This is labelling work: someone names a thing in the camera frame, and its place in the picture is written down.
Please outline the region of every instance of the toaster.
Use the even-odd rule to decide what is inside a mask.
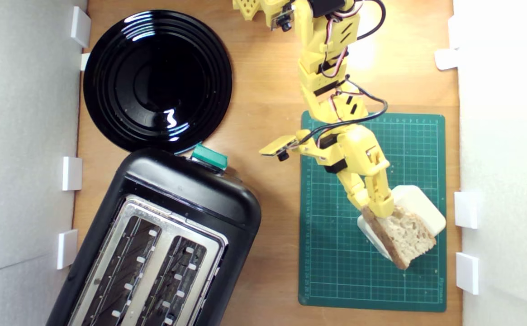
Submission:
[[[218,325],[261,221],[253,192],[223,168],[204,155],[131,153],[47,326]]]

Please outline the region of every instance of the green cutting mat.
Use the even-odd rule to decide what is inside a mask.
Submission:
[[[321,125],[305,112],[303,129]],[[415,184],[446,216],[445,119],[387,113],[365,123],[390,161],[390,188]],[[362,309],[446,310],[446,230],[437,245],[400,270],[357,226],[360,215],[337,176],[301,157],[299,301]]]

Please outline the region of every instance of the black plate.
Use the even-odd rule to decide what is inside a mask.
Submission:
[[[232,70],[207,25],[152,10],[111,27],[84,72],[84,100],[98,129],[127,151],[185,151],[207,138],[227,111]]]

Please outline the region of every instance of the toast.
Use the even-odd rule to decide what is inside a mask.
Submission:
[[[386,218],[376,217],[368,206],[364,206],[362,216],[399,269],[407,269],[414,258],[437,244],[422,219],[400,206]]]

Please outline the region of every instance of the wooden table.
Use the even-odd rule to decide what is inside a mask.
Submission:
[[[457,78],[456,72],[439,72],[433,60],[435,50],[448,46],[446,21],[452,15],[452,4],[450,0],[388,0],[386,5],[388,18],[382,29],[352,45],[348,71],[368,91],[387,99],[392,112],[446,117],[446,313],[299,305],[299,159],[280,163],[257,154],[270,140],[297,130],[306,109],[298,89],[300,44],[293,31],[270,33],[262,13],[254,21],[243,21],[231,0],[89,1],[91,46],[124,17],[149,9],[172,9],[207,23],[228,48],[234,73],[232,103],[218,130],[204,144],[228,155],[243,181],[255,188],[263,217],[222,325],[462,325],[462,293],[454,274],[460,231],[454,226],[452,196],[459,188]],[[371,29],[379,17],[377,6],[367,2],[361,29]],[[82,100],[78,156],[84,159],[84,183],[76,196],[74,218],[80,242],[126,155],[95,128]]]

